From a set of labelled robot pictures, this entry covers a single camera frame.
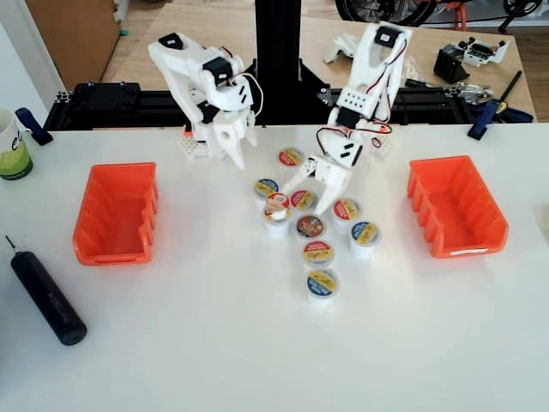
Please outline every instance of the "green mug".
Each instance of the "green mug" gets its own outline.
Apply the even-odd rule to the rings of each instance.
[[[17,180],[33,170],[33,161],[19,131],[14,113],[0,106],[0,178]]]

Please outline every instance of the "orange plastic bin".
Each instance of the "orange plastic bin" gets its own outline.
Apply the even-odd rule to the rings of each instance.
[[[92,167],[73,235],[81,264],[150,260],[158,199],[155,170],[155,163]]]
[[[410,161],[407,195],[435,258],[503,249],[509,225],[469,156]]]

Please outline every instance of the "black vertical pole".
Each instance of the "black vertical pole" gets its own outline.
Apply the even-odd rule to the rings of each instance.
[[[265,94],[299,80],[300,21],[301,0],[256,0],[256,78]]]

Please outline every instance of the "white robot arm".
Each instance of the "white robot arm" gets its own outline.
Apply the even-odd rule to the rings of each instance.
[[[148,53],[192,123],[192,135],[181,138],[188,157],[227,154],[244,169],[240,140],[247,137],[255,146],[256,137],[253,98],[242,60],[216,47],[204,48],[181,33],[149,45]]]
[[[411,36],[411,30],[387,22],[368,25],[354,56],[349,83],[341,90],[328,126],[317,132],[323,154],[311,155],[284,185],[284,193],[307,177],[324,183],[326,189],[316,209],[320,215],[347,188],[353,167],[371,148],[370,140],[380,142],[383,134],[390,133],[386,123]],[[369,139],[363,145],[365,136]]]

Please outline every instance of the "white table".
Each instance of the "white table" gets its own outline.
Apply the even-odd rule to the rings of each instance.
[[[347,193],[383,230],[369,263],[335,239],[341,291],[313,306],[294,238],[264,236],[251,183],[314,128],[258,130],[248,169],[191,166],[176,130],[63,132],[35,169],[0,182],[0,228],[34,251],[86,322],[59,343],[0,247],[0,410],[547,411],[549,125],[396,128]],[[437,260],[406,199],[408,161],[471,155],[510,224],[500,253]],[[155,161],[149,264],[84,267],[71,235],[89,168]]]

